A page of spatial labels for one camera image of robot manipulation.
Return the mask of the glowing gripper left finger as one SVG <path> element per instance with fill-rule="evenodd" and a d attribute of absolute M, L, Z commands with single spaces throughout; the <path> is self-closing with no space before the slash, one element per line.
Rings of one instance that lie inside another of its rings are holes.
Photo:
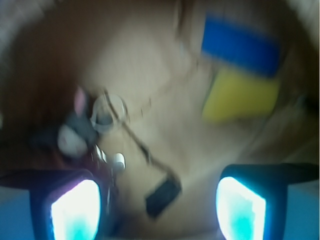
<path fill-rule="evenodd" d="M 78 170 L 21 170 L 0 178 L 2 240 L 95 240 L 101 190 Z"/>

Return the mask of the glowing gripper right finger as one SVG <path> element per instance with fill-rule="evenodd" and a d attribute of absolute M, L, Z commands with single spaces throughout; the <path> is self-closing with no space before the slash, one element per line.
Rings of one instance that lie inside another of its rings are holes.
<path fill-rule="evenodd" d="M 230 164 L 215 210 L 226 240 L 318 240 L 320 170 L 314 163 Z"/>

